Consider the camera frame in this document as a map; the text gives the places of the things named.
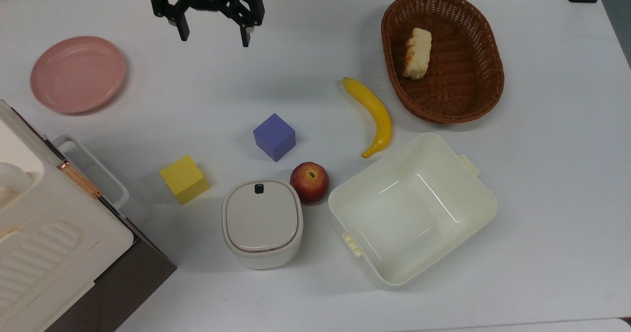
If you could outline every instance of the metal handle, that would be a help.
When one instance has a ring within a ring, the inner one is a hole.
[[[94,157],[94,155],[92,155],[92,153],[90,153],[87,148],[85,148],[85,146],[81,145],[78,141],[76,141],[76,139],[74,139],[74,137],[70,136],[69,134],[57,137],[52,142],[52,145],[54,145],[56,148],[59,148],[61,145],[67,142],[74,143],[74,145],[77,146],[77,148],[81,150],[81,152],[83,152],[95,165],[97,165],[97,167],[101,169],[101,171],[120,189],[120,191],[122,192],[122,196],[117,201],[112,203],[112,206],[114,208],[120,209],[120,207],[122,207],[129,199],[129,191],[127,190],[127,188],[125,188],[125,186],[123,186],[122,183],[119,182],[119,180],[116,179],[116,177],[114,177],[114,175],[109,170],[107,170],[105,166],[103,166],[101,161],[97,160],[97,158]]]

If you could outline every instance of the bread roll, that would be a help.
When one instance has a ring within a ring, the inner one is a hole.
[[[432,34],[424,29],[414,28],[412,35],[405,43],[405,72],[403,76],[412,80],[420,80],[427,72],[432,49]]]

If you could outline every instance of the purple cube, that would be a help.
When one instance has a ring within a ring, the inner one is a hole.
[[[296,146],[296,132],[276,113],[254,129],[254,140],[274,162]]]

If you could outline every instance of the wicker basket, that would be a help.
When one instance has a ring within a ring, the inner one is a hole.
[[[432,33],[425,76],[403,77],[406,40],[418,27]],[[381,22],[388,76],[415,116],[434,123],[482,117],[502,95],[504,73],[486,18],[466,0],[395,0]]]

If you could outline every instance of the apple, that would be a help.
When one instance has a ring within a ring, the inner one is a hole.
[[[296,189],[302,204],[312,205],[326,197],[329,191],[329,175],[322,166],[305,162],[293,170],[289,184]]]

